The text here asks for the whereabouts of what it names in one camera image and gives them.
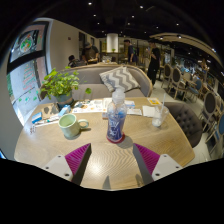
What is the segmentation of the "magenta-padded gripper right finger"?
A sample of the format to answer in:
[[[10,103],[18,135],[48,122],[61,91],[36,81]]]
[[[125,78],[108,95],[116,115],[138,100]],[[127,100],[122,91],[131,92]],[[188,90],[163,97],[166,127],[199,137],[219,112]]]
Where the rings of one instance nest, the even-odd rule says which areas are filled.
[[[182,169],[168,154],[159,155],[137,143],[133,144],[133,154],[140,170],[140,174],[136,175],[138,185],[148,185]]]

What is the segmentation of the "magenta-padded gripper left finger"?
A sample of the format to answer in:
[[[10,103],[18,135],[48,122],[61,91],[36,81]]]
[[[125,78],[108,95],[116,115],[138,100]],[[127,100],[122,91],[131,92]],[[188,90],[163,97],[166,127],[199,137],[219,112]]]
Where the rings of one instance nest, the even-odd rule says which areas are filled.
[[[92,153],[91,144],[85,144],[66,156],[57,155],[43,169],[65,180],[80,185]]]

